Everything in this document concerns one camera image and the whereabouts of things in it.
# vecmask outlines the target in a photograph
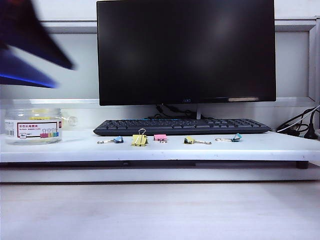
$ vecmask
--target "white shelf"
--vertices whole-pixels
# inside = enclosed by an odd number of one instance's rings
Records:
[[[214,106],[224,104],[225,107],[238,106],[242,108],[270,108],[270,107],[310,107],[316,106],[314,100],[309,97],[277,97],[276,101],[258,101],[258,102],[227,102],[227,103],[202,103],[200,106]],[[70,109],[97,109],[104,108],[123,108],[126,106],[100,106],[98,98],[91,99],[1,99],[1,107],[3,109],[30,108],[30,107],[46,107],[51,108],[70,108]]]
[[[112,137],[97,136],[92,129],[64,131],[62,141],[45,145],[9,145],[1,137],[1,163],[138,161],[138,160],[244,160],[244,161],[318,161],[320,141],[268,132],[243,134],[240,142],[218,142],[215,138],[232,135],[197,135],[207,144],[184,144],[184,136],[168,136],[168,143],[153,141],[144,147],[124,143],[97,144]]]
[[[308,32],[316,25],[317,17],[275,19],[276,32]],[[96,20],[45,20],[41,21],[45,29],[52,34],[96,34]]]

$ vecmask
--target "clear plastic container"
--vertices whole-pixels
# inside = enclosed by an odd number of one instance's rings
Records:
[[[52,144],[62,139],[60,108],[8,109],[5,140],[14,145]]]
[[[72,127],[77,126],[78,118],[75,116],[69,116],[69,114],[65,111],[61,112],[62,115],[62,128],[63,129],[70,129]]]

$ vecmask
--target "computer monitor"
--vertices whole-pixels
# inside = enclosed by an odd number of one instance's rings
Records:
[[[97,2],[99,102],[276,100],[273,0]]]

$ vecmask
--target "binder clip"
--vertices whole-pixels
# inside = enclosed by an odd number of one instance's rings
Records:
[[[211,144],[210,141],[198,141],[193,139],[191,136],[186,136],[184,138],[184,143],[185,144]]]
[[[161,144],[165,144],[168,142],[166,134],[155,134],[155,135],[153,135],[153,140],[159,141]]]
[[[112,140],[104,140],[104,141],[97,141],[97,144],[106,144],[106,143],[115,143],[115,144],[122,144],[124,139],[122,136],[117,136]]]
[[[54,129],[54,136],[55,136],[55,137],[59,137],[58,128],[55,128],[55,129]]]
[[[52,132],[50,128],[48,128],[48,138],[52,138]]]
[[[225,142],[239,142],[242,136],[240,133],[237,133],[233,138],[216,138],[216,141],[225,141]]]
[[[133,141],[131,143],[132,146],[136,147],[144,147],[146,144],[148,144],[148,137],[144,135],[146,130],[144,128],[139,129],[139,134],[132,135]]]
[[[40,138],[47,138],[48,137],[48,133],[47,133],[47,129],[42,129],[42,133],[40,133]]]

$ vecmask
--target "desk surface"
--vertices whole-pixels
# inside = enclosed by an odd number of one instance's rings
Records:
[[[132,137],[124,143],[97,144],[112,137],[97,136],[92,129],[65,130],[62,141],[44,145],[9,145],[1,136],[1,163],[64,161],[130,161],[130,160],[256,160],[318,161],[320,141],[267,132],[243,134],[240,142],[215,141],[233,135],[195,135],[207,144],[184,144],[185,136],[168,136],[167,143],[148,137],[147,146],[131,146]]]
[[[0,190],[3,240],[318,240],[320,235],[319,181],[0,185]]]

